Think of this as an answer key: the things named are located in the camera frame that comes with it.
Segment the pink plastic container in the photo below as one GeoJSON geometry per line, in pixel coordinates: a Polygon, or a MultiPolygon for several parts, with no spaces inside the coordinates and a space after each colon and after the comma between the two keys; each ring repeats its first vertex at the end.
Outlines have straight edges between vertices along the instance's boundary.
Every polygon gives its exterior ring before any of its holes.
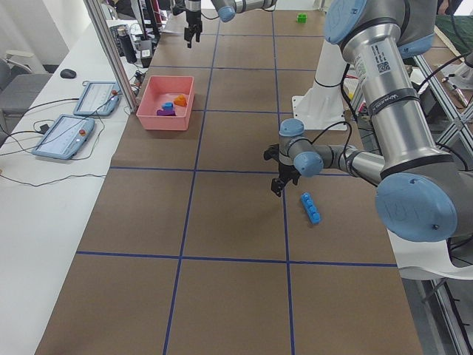
{"type": "Polygon", "coordinates": [[[154,75],[149,79],[136,116],[140,119],[144,129],[186,131],[193,103],[194,77],[154,75]],[[187,106],[174,105],[175,116],[158,116],[156,114],[164,103],[173,102],[181,94],[186,97],[187,106]]]}

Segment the computer mouse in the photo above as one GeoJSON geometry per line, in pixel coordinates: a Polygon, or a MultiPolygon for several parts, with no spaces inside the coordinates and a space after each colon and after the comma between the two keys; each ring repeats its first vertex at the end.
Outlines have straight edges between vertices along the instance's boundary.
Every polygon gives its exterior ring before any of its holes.
{"type": "Polygon", "coordinates": [[[77,73],[72,69],[64,69],[61,71],[61,77],[64,79],[73,79],[77,76],[77,73]]]}

